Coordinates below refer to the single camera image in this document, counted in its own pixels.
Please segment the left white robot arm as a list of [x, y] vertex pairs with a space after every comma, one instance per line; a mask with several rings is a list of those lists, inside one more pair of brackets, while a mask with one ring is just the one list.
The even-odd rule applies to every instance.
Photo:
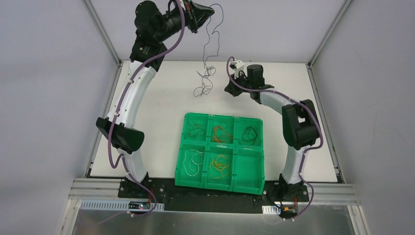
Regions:
[[145, 134], [134, 128], [144, 94], [165, 55], [181, 42], [185, 29], [197, 33], [215, 13], [211, 6], [192, 0], [171, 0], [167, 5], [165, 13], [151, 0], [137, 5], [134, 20], [136, 39], [128, 73], [114, 105], [105, 117], [99, 117], [95, 123], [107, 139], [111, 168], [123, 165], [126, 178], [132, 181], [130, 191], [137, 198], [149, 193], [149, 185], [143, 181], [147, 170], [140, 152]]

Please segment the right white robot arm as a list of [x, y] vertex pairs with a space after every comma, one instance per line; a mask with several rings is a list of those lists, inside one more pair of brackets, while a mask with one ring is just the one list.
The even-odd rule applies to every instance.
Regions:
[[245, 66], [242, 61], [227, 65], [229, 83], [225, 91], [236, 97], [249, 93], [252, 100], [267, 106], [282, 116], [282, 131], [288, 151], [284, 169], [279, 175], [277, 195], [285, 201], [291, 200], [304, 186], [302, 170], [307, 152], [316, 149], [316, 140], [322, 138], [313, 101], [295, 100], [266, 84], [263, 67], [258, 64]]

